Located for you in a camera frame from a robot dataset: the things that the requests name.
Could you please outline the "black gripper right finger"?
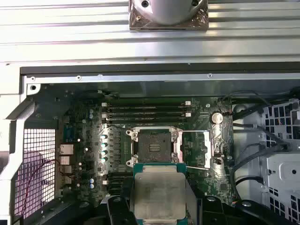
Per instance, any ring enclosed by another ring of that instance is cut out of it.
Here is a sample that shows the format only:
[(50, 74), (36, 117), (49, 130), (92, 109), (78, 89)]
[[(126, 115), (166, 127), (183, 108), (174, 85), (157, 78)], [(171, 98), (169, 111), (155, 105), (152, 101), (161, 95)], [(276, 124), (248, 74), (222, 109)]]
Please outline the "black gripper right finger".
[(289, 225), (291, 222), (267, 207), (251, 200), (237, 201), (233, 206), (206, 196), (199, 205), (200, 225)]

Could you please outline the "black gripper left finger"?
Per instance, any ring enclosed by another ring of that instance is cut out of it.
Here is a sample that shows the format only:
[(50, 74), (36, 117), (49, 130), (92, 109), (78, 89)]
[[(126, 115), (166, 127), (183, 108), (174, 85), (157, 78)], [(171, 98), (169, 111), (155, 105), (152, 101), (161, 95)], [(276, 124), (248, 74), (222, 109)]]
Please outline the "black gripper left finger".
[(39, 225), (136, 225), (125, 198), (117, 195), (104, 199), (97, 207), (90, 202), (73, 203), (42, 219)]

